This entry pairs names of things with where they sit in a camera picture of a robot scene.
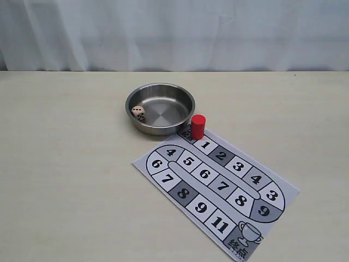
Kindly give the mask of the red cylinder game piece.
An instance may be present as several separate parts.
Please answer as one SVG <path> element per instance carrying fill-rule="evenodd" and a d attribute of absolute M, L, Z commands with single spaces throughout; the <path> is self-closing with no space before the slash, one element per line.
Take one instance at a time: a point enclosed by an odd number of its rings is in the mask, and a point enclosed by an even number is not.
<path fill-rule="evenodd" d="M 195 140 L 201 140 L 204 136 L 206 118 L 197 114 L 191 118 L 191 137 Z"/>

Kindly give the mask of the printed paper game board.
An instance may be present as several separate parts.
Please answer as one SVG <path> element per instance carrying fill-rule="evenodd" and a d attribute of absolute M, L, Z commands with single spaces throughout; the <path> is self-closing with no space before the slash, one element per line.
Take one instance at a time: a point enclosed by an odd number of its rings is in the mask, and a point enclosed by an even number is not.
<path fill-rule="evenodd" d="M 235 261 L 248 261 L 299 189 L 206 130 L 191 127 L 133 163 Z"/>

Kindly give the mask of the beige wooden die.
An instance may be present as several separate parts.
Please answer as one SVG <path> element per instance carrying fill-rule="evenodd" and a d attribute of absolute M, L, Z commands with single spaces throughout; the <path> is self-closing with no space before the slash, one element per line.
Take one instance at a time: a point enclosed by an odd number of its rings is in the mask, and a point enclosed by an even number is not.
<path fill-rule="evenodd" d="M 143 121 L 145 119 L 146 116 L 146 112 L 145 109 L 142 106 L 134 106 L 131 109 L 131 112 L 133 113 L 134 117 L 138 120 L 138 121 Z"/>

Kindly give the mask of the stainless steel round bowl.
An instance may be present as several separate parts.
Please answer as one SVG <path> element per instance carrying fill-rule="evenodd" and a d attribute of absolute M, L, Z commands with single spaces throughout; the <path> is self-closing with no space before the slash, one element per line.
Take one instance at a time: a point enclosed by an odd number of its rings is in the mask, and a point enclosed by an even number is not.
<path fill-rule="evenodd" d="M 131 109 L 142 106 L 146 116 L 138 121 Z M 125 101 L 132 124 L 148 135 L 171 135 L 190 123 L 196 103 L 192 94 L 175 84 L 152 83 L 133 90 Z"/>

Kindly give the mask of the white curtain backdrop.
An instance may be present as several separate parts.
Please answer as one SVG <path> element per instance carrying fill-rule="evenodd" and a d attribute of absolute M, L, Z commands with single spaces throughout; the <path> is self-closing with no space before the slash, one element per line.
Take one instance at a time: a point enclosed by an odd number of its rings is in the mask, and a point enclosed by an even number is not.
<path fill-rule="evenodd" d="M 348 1 L 1 1 L 1 69 L 348 69 Z"/>

